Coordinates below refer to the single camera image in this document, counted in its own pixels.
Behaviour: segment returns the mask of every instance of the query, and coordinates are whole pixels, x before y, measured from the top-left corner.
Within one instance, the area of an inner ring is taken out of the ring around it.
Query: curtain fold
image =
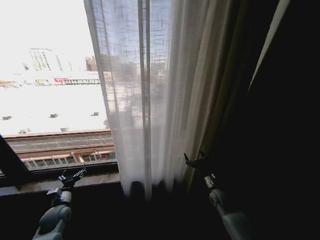
[[[189,187],[227,62],[237,1],[84,0],[121,184]]]

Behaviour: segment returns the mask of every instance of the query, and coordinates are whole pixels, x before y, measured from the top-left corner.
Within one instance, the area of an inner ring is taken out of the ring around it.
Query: overexposed sky
[[[0,1],[0,73],[18,72],[29,48],[94,55],[83,0]]]

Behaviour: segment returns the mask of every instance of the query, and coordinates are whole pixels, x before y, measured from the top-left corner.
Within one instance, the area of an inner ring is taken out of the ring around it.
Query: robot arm
[[[64,176],[66,170],[67,168],[59,176],[63,187],[51,189],[47,192],[47,195],[51,196],[52,207],[41,217],[33,240],[62,240],[63,231],[67,222],[71,219],[71,189],[76,181],[87,173],[85,165],[72,176]]]

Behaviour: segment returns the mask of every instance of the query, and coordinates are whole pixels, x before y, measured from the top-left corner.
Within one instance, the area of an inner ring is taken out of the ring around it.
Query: metal fence
[[[113,145],[110,130],[5,137],[16,153]]]

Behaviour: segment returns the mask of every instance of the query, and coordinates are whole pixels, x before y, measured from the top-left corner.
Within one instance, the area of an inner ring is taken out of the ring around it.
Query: dark wall
[[[308,75],[310,7],[289,4],[245,104],[234,113],[211,159],[219,186],[266,239],[294,235],[294,222],[303,221],[298,212],[305,195],[300,193],[312,141],[307,129],[316,127],[308,110],[315,87]]]
[[[0,234],[10,239],[32,239],[49,208],[45,192],[0,197]],[[154,200],[144,203],[126,199],[119,183],[79,187],[73,190],[71,209],[71,221],[64,231],[66,240],[229,239],[208,193],[202,189],[194,197],[155,189]]]

